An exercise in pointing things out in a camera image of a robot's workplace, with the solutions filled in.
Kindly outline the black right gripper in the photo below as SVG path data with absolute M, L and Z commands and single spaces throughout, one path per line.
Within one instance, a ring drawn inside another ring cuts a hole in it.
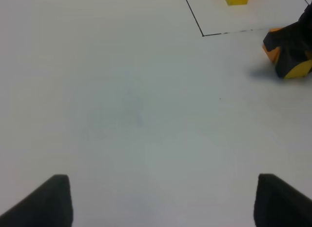
M 312 5 L 308 5 L 298 22 L 279 30 L 283 41 L 276 65 L 276 75 L 285 79 L 286 74 L 296 65 L 312 60 Z

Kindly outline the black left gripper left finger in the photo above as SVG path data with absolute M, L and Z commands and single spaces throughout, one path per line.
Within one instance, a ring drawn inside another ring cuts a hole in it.
M 68 175 L 50 177 L 0 216 L 2 227 L 71 227 L 73 205 Z

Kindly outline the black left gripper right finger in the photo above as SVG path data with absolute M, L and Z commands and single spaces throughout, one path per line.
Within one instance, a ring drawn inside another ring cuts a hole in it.
M 274 174 L 260 174 L 253 210 L 256 227 L 310 227 L 312 200 Z

